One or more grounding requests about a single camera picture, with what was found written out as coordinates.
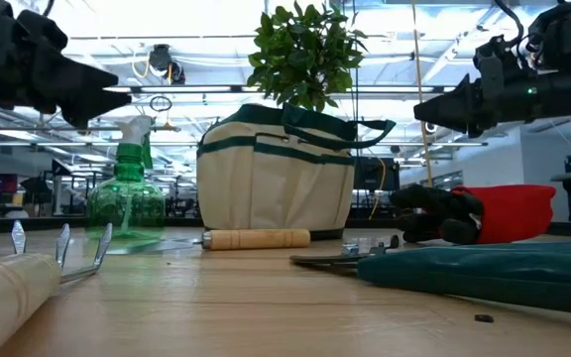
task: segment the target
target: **black glove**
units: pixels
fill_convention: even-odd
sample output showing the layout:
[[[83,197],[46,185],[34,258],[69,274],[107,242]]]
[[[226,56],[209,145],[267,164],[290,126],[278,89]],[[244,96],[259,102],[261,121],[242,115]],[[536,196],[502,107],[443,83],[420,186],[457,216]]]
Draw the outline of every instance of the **black glove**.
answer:
[[[479,237],[484,205],[462,189],[449,192],[415,184],[394,192],[391,201],[406,242],[444,239],[454,244],[473,244]]]

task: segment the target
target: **wooden table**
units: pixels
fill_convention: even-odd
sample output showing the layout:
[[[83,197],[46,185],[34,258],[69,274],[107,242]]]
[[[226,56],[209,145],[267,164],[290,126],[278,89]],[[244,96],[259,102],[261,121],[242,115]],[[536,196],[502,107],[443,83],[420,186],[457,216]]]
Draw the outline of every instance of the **wooden table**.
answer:
[[[51,253],[56,235],[28,232],[28,250]],[[76,268],[94,243],[81,230],[72,237],[67,265]],[[8,239],[0,235],[0,254],[12,252]],[[287,259],[335,254],[339,245],[108,256],[99,275],[61,286],[0,357],[571,356],[571,314],[379,289]],[[478,313],[495,323],[476,322]]]

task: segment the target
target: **green bag handle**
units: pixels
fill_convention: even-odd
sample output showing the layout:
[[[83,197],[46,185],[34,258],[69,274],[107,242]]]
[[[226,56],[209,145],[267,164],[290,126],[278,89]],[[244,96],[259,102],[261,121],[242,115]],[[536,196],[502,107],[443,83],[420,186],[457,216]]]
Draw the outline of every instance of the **green bag handle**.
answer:
[[[387,135],[396,126],[396,122],[391,120],[350,121],[345,122],[345,125],[352,126],[355,133],[357,132],[356,127],[358,125],[363,125],[373,130],[382,130],[383,132],[372,140],[362,142],[329,139],[310,134],[295,126],[296,122],[303,117],[305,113],[306,111],[304,109],[297,108],[292,105],[286,105],[284,108],[284,116],[282,117],[282,124],[284,125],[285,133],[295,135],[311,145],[329,150],[366,149],[373,147],[380,143],[381,140],[385,139],[385,137],[387,137]]]

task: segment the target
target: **ceiling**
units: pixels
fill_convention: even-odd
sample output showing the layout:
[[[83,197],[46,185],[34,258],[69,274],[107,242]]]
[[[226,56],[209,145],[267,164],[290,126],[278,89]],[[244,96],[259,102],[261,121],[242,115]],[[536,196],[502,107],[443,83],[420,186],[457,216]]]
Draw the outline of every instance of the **ceiling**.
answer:
[[[415,141],[420,136],[412,113],[413,105],[418,103],[415,89],[418,65],[424,86],[454,86],[466,73],[472,78],[478,76],[472,66],[477,46],[494,35],[505,34],[509,38],[515,34],[514,22],[489,0],[418,0],[418,63],[412,55],[415,43],[410,1],[344,0],[344,4],[341,1],[331,0],[344,7],[348,16],[354,11],[359,13],[354,28],[369,35],[364,41],[369,52],[358,72],[352,73],[359,95],[338,96],[339,108],[328,107],[325,111],[343,119],[353,119],[357,114],[365,120],[394,120],[398,125],[386,141]],[[48,1],[10,2],[15,13],[19,13],[26,8],[41,12]],[[303,7],[313,4],[318,8],[327,2],[298,1]],[[525,26],[555,4],[552,0],[510,3]],[[254,29],[258,27],[261,13],[272,12],[278,5],[293,9],[290,0],[56,0],[50,18],[69,36],[63,51],[66,56],[115,73],[123,86],[165,86],[165,80],[150,71],[143,75],[144,60],[153,45],[171,45],[173,58],[184,68],[187,88],[198,86],[192,87],[193,93],[167,94],[172,108],[164,113],[156,113],[149,107],[152,94],[140,94],[134,98],[135,104],[109,112],[92,121],[90,126],[116,127],[117,121],[128,120],[141,112],[157,115],[156,126],[167,124],[174,129],[156,131],[152,142],[179,143],[174,147],[155,147],[157,163],[191,166],[195,163],[195,144],[218,118],[227,117],[244,103],[275,106],[272,100],[264,100],[261,93],[215,94],[210,91],[215,85],[245,84],[252,73],[247,55],[256,51]],[[382,94],[373,95],[366,89]],[[0,141],[106,143],[121,137],[120,132],[109,130],[92,131],[87,135],[63,131],[68,126],[58,115],[42,117],[29,108],[7,113],[0,110],[0,127],[44,128],[41,132],[28,133],[32,137],[23,138],[0,132]],[[376,132],[360,134],[363,139],[377,135]],[[94,154],[110,159],[113,150],[113,147],[92,147]],[[65,158],[82,151],[87,153],[89,149],[52,150],[54,155]],[[373,148],[373,152],[388,154],[389,145]],[[89,162],[80,156],[76,159]]]

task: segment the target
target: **gardening glove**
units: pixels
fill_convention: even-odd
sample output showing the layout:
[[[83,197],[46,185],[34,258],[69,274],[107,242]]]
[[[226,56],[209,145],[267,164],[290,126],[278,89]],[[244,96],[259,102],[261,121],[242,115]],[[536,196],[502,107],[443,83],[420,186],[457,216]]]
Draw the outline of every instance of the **gardening glove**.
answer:
[[[472,194],[484,205],[479,244],[511,243],[534,238],[552,221],[550,185],[513,184],[493,187],[458,186],[453,191]]]
[[[409,243],[444,239],[454,244],[474,244],[482,230],[484,205],[473,194],[463,190],[412,185],[391,196],[400,212],[398,228]]]
[[[392,203],[404,209],[399,227],[407,242],[511,243],[545,233],[555,193],[553,186],[536,184],[457,186],[451,192],[411,186],[392,194]]]

